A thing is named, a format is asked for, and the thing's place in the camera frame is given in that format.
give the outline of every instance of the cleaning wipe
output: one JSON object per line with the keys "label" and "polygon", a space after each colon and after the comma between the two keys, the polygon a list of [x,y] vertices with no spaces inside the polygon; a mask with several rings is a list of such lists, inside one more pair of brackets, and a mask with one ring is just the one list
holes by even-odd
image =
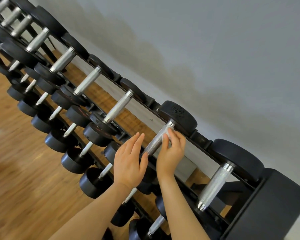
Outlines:
{"label": "cleaning wipe", "polygon": [[166,129],[164,130],[163,134],[162,134],[162,139],[161,141],[164,141],[164,134],[167,134],[169,137],[169,140],[171,141],[171,136],[169,135],[168,129],[171,128],[172,130],[174,130],[174,128],[171,125],[167,125]]}

